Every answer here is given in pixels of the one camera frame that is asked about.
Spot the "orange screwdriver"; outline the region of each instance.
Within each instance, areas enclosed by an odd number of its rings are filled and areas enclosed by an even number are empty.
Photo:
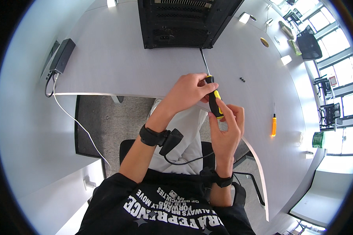
[[[272,119],[272,136],[276,136],[276,105],[273,103],[274,113]]]

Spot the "white desk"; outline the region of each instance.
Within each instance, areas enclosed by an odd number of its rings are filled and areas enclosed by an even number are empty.
[[[233,18],[213,49],[204,50],[223,100],[245,108],[244,140],[259,166],[267,220],[287,203],[310,166],[305,152],[314,150],[298,146],[299,134],[306,132],[311,145],[312,133],[319,131],[305,65],[288,46],[279,18],[278,14],[273,17],[267,34]],[[274,35],[281,45],[273,43]],[[85,12],[69,37],[76,47],[57,80],[57,94],[164,97],[179,76],[205,72],[198,49],[143,48],[137,2]],[[260,37],[269,42],[269,48]],[[293,61],[284,66],[280,54],[290,54]],[[273,102],[276,137],[270,136]]]

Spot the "black cable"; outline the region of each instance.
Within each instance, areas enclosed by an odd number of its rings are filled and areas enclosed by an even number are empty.
[[[234,175],[234,176],[235,176],[235,178],[237,179],[237,181],[238,181],[239,185],[240,185],[240,186],[242,186],[242,185],[240,184],[239,180],[238,180],[238,177],[237,177],[235,174],[233,174],[233,175]]]
[[[51,76],[52,76],[52,81],[55,83],[54,74],[55,74],[54,72],[51,72],[51,75],[50,75],[50,77],[47,79],[46,86],[45,86],[45,88],[44,88],[44,95],[45,95],[47,98],[50,98],[50,97],[52,96],[52,94],[54,94],[54,90],[52,89],[51,94],[50,94],[49,96],[47,95],[47,86],[48,86],[49,81],[51,80]]]
[[[194,161],[196,161],[196,160],[202,159],[202,158],[204,158],[204,157],[208,157],[208,156],[212,155],[213,153],[214,153],[214,152],[209,153],[209,154],[207,154],[207,155],[205,155],[205,156],[202,156],[202,157],[198,157],[198,158],[193,159],[193,160],[191,160],[191,161],[184,162],[184,163],[173,163],[173,162],[170,162],[170,161],[166,158],[166,155],[163,156],[163,157],[164,157],[165,160],[166,160],[167,162],[169,162],[170,164],[172,164],[172,165],[177,165],[177,166],[181,166],[181,165],[185,165],[185,164],[188,164],[188,163],[190,163],[190,162],[194,162]]]

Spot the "black t-shirt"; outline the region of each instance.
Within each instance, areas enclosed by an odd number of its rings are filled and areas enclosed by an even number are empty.
[[[120,173],[97,188],[82,234],[255,234],[244,207],[211,207],[199,176],[148,170],[137,184]]]

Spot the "person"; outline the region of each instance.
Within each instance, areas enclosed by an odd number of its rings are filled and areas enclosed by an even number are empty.
[[[244,133],[244,109],[216,99],[227,122],[221,131],[213,113],[195,104],[208,102],[217,83],[206,73],[181,76],[163,100],[156,100],[145,128],[178,129],[181,142],[167,154],[173,163],[202,157],[199,129],[209,116],[215,171],[232,179],[234,152]],[[203,159],[173,165],[137,136],[119,172],[94,193],[77,234],[254,234],[242,204],[232,205],[231,186],[212,184],[209,202],[199,172]]]

